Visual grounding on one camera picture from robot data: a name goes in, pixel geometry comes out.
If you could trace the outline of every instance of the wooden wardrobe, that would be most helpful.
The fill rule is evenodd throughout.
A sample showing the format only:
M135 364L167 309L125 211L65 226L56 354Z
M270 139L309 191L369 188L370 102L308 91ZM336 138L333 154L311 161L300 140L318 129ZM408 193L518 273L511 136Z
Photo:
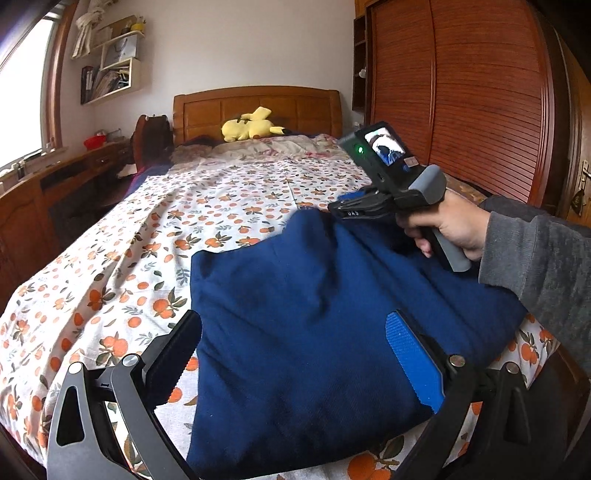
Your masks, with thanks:
M554 213L568 172L560 43L525 0L377 0L366 7L366 123L424 164Z

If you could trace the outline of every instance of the camera screen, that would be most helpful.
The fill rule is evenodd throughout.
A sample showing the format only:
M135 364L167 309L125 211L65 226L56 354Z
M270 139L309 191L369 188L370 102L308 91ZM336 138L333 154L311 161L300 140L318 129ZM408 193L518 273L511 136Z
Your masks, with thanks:
M366 134L365 139L387 167L393 165L405 154L404 149L393 139L387 128L378 128Z

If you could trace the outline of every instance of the wooden desk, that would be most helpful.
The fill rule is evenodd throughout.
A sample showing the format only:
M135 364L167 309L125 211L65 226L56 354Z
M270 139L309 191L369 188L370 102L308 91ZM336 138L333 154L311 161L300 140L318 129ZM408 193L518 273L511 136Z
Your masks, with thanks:
M35 172L0 196L0 308L61 251L49 209L87 182L121 168L129 141L107 144Z

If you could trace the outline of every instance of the window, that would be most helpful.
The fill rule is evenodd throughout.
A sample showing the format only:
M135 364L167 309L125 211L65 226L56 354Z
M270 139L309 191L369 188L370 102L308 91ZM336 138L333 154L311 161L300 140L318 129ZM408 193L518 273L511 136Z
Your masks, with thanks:
M43 148L41 104L47 49L55 20L45 17L0 70L0 167Z

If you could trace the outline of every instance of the metal screw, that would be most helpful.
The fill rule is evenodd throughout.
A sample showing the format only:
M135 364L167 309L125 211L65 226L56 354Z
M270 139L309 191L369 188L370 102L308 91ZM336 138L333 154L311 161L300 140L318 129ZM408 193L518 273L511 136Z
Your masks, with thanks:
M452 355L449 358L449 362L456 368L461 368L466 365L466 359L461 355Z
M135 365L137 362L139 362L139 357L138 357L136 354L134 354L134 353L132 353L131 355L125 355L125 356L123 357L123 360L122 360L122 362L123 362L123 364L124 364L126 367L132 367L132 366L134 366L134 365Z
M75 362L68 367L68 372L72 375L79 373L82 370L82 364L80 362Z
M513 362L507 362L505 368L510 374L517 375L519 373L519 365Z

